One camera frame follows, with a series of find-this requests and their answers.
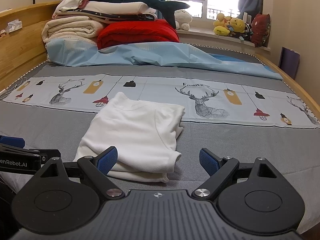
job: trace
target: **blue gripper pad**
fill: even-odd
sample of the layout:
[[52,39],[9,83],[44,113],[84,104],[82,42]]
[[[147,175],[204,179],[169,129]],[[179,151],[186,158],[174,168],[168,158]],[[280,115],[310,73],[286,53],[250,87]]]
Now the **blue gripper pad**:
[[0,135],[0,143],[10,145],[13,147],[23,148],[26,145],[26,142],[23,138],[18,137],[9,137]]
[[219,162],[208,153],[206,153],[203,149],[200,150],[199,161],[201,166],[209,174],[209,176],[212,176],[218,171],[218,169],[220,169]]
[[95,157],[95,159],[97,160],[97,169],[104,175],[107,175],[118,160],[117,148],[114,146],[109,147],[107,150]]

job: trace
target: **red quilt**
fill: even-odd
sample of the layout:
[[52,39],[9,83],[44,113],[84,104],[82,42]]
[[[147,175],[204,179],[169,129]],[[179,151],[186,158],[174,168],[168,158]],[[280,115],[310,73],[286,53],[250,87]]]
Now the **red quilt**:
[[108,25],[98,36],[98,49],[139,42],[179,42],[177,32],[166,20],[119,22]]

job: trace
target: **circular mount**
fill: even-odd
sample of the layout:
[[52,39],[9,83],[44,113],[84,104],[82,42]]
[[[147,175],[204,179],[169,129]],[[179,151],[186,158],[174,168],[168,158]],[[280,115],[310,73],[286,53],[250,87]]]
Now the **circular mount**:
[[231,185],[219,195],[217,208],[235,228],[258,235],[297,228],[304,214],[302,198],[284,178]]
[[98,211],[99,197],[86,185],[57,177],[31,180],[12,201],[15,219],[31,232],[69,232],[85,225]]

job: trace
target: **wooden headboard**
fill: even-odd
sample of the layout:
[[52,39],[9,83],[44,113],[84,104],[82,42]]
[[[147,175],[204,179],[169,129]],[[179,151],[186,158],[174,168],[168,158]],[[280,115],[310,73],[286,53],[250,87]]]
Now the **wooden headboard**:
[[0,30],[15,19],[22,21],[22,29],[0,37],[0,91],[46,60],[41,32],[59,3],[39,3],[0,13]]

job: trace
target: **lamp print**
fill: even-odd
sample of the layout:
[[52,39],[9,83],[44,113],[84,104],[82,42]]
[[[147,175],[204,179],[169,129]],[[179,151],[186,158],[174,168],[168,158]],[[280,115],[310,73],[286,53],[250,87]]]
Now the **lamp print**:
[[257,91],[255,91],[255,92],[256,92],[256,94],[255,94],[256,98],[265,99],[263,95],[259,94]]
[[22,89],[24,89],[27,85],[30,84],[30,81],[25,82],[22,86],[20,86],[17,91],[21,91]]
[[99,99],[99,100],[96,100],[96,101],[93,101],[93,103],[96,103],[96,106],[97,107],[102,107],[104,106],[105,104],[107,104],[109,102],[109,99],[107,96]]
[[258,116],[258,117],[260,117],[261,120],[266,121],[267,116],[270,116],[270,114],[266,114],[266,113],[262,112],[259,108],[257,108],[257,110],[253,114],[253,116]]
[[21,98],[23,95],[23,93],[21,93],[20,95],[17,95],[16,98],[14,100],[17,100],[18,98]]
[[238,95],[233,90],[227,88],[224,90],[224,94],[226,95],[226,98],[229,100],[230,103],[234,105],[242,105]]
[[92,81],[89,87],[83,92],[84,94],[94,94],[102,86],[103,81]]
[[131,80],[130,82],[126,82],[124,85],[123,85],[124,87],[136,87],[136,83],[133,81],[133,80]]
[[292,122],[290,119],[288,119],[284,114],[281,114],[281,119],[282,122],[286,123],[287,125],[292,125]]
[[33,97],[33,94],[23,99],[22,103],[28,102]]
[[41,86],[43,84],[44,80],[41,80],[39,83],[36,84],[36,86]]
[[253,114],[253,116],[258,116],[260,117],[261,120],[266,121],[267,117],[270,116],[270,114],[264,113],[262,112],[259,108],[257,108],[256,112]]

